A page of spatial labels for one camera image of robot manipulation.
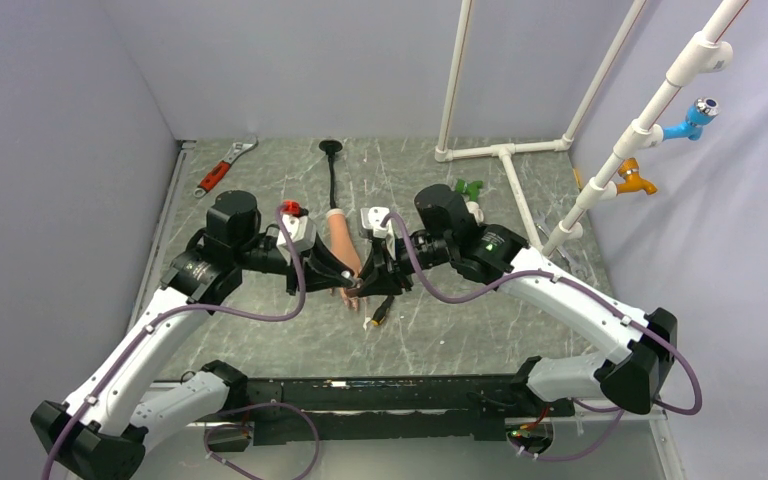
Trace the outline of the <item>glitter nail polish bottle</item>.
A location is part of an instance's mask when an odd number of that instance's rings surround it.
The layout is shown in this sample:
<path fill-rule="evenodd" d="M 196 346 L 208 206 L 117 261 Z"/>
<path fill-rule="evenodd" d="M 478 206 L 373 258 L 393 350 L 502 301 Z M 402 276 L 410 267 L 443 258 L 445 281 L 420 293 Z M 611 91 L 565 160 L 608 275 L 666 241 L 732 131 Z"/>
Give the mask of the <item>glitter nail polish bottle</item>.
<path fill-rule="evenodd" d="M 361 286 L 360 279 L 357 278 L 351 270 L 342 271 L 341 277 L 341 288 L 347 291 L 348 295 L 353 295 L 354 292 Z"/>

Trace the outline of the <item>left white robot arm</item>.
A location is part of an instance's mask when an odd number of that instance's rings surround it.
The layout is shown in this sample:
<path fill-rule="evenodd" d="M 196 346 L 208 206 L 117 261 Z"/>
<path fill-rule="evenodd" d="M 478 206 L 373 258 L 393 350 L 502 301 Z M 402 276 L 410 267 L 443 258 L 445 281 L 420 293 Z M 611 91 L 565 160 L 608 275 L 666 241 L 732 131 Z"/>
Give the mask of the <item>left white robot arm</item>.
<path fill-rule="evenodd" d="M 152 399 L 145 393 L 185 340 L 242 283 L 246 271 L 281 275 L 289 294 L 354 285 L 355 269 L 320 239 L 307 211 L 293 202 L 275 212 L 277 235 L 261 224 L 254 195 L 221 193 L 205 225 L 171 263 L 140 319 L 102 365 L 61 402 L 45 401 L 32 427 L 47 453 L 44 471 L 61 465 L 82 479 L 128 479 L 159 443 L 212 414 L 239 417 L 247 377 L 220 361 Z"/>

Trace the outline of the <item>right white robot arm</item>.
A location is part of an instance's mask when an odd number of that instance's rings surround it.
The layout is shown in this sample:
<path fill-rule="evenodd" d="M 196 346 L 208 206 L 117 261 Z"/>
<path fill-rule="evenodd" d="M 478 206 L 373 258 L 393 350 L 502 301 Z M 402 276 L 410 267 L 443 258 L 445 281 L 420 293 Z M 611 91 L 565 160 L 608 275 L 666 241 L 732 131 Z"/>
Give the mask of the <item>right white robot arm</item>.
<path fill-rule="evenodd" d="M 676 360 L 678 320 L 668 310 L 645 312 L 588 285 L 544 256 L 524 237 L 476 219 L 462 195 L 443 184 L 414 199 L 422 229 L 409 233 L 385 207 L 360 213 L 371 250 L 353 290 L 357 297 L 400 295 L 424 271 L 448 264 L 481 285 L 526 301 L 581 335 L 596 351 L 576 357 L 529 358 L 517 373 L 511 401 L 534 415 L 563 398 L 605 398 L 647 414 Z"/>

